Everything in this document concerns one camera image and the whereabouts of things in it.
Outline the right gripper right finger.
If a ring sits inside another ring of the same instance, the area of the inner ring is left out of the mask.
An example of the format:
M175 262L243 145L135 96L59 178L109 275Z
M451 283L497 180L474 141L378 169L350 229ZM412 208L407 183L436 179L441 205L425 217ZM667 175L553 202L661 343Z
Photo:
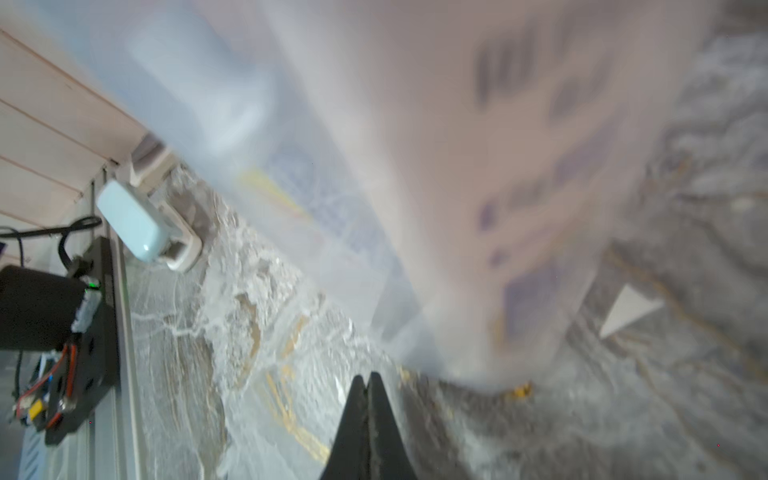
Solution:
M372 372L368 380L367 408L368 478L416 480L384 382L378 372Z

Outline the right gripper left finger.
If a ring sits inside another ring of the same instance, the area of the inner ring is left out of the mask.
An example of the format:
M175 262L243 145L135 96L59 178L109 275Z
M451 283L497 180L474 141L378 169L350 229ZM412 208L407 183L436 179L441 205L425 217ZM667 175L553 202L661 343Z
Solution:
M369 405L362 376L353 378L321 480L370 478Z

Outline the clear plastic container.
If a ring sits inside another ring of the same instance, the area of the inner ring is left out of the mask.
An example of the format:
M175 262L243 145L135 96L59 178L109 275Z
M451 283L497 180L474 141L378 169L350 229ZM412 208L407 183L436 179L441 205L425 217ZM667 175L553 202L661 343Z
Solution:
M392 358L554 357L716 1L31 1Z

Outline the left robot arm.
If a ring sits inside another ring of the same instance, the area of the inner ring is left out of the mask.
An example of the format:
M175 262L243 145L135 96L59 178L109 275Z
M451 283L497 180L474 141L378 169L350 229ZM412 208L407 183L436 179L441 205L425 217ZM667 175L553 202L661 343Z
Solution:
M59 350L85 296L78 279L7 265L1 270L1 348Z

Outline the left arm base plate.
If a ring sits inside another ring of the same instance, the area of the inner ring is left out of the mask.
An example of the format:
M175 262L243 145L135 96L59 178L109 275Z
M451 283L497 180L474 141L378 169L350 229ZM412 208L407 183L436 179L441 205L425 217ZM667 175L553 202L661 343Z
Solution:
M70 336L41 356L12 407L13 417L41 433L49 447L86 423L120 379L111 242L96 238L78 261L67 275L84 285Z

